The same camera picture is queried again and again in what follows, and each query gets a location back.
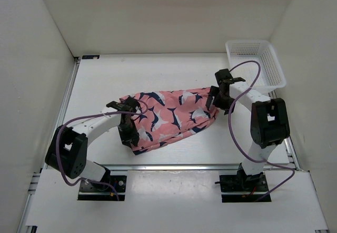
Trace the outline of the pink shark print shorts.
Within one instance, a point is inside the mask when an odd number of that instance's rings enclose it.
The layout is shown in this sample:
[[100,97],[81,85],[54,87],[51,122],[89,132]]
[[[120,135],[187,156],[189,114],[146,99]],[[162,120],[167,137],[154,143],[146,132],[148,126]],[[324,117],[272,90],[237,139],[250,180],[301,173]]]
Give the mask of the pink shark print shorts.
[[141,100],[141,107],[148,106],[148,111],[132,116],[139,139],[122,144],[138,155],[207,129],[219,113],[215,106],[206,106],[209,92],[206,87],[132,94],[132,98]]

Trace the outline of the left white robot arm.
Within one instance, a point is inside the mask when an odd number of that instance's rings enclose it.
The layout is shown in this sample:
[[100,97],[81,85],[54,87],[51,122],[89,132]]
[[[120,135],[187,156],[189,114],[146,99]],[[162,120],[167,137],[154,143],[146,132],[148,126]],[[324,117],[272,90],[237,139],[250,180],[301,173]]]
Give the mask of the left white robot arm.
[[141,110],[139,101],[129,96],[121,102],[108,103],[102,113],[84,117],[72,127],[68,124],[59,126],[49,145],[45,163],[70,179],[80,178],[92,184],[99,191],[109,189],[110,170],[87,160],[87,149],[112,128],[118,128],[123,145],[136,147],[140,135],[133,116],[139,115]]

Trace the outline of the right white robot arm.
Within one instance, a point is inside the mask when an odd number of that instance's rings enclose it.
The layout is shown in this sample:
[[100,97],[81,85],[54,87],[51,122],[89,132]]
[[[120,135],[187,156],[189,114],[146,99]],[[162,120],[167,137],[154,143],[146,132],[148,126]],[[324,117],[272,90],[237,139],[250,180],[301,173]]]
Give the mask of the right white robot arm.
[[264,165],[277,145],[290,136],[285,101],[272,99],[252,89],[241,77],[234,78],[228,69],[215,73],[218,86],[210,88],[206,107],[215,106],[228,116],[230,135],[235,145],[231,116],[236,102],[251,113],[250,134],[252,144],[236,174],[236,184],[244,191],[250,190],[262,176]]

